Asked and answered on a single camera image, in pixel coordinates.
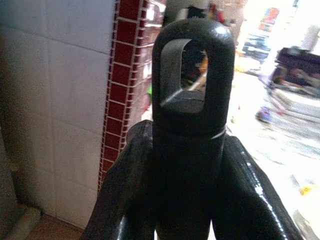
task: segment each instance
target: white tile wall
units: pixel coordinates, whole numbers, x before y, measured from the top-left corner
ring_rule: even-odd
[[[7,75],[1,86],[8,106],[50,115],[47,39],[3,27],[0,32]]]
[[[22,199],[84,228],[97,196],[114,0],[0,0],[0,114]]]
[[[96,203],[97,191],[60,177],[55,178],[55,187],[57,216],[85,228]]]
[[[113,0],[47,0],[46,9],[52,38],[109,53]]]
[[[93,190],[97,188],[101,135],[54,120],[56,174]]]
[[[52,116],[101,134],[109,56],[49,41]]]
[[[1,0],[0,23],[21,30],[46,35],[44,0]]]

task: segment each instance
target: wooden floor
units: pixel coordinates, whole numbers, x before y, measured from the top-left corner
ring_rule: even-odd
[[[83,230],[55,217],[43,215],[27,240],[78,240]]]

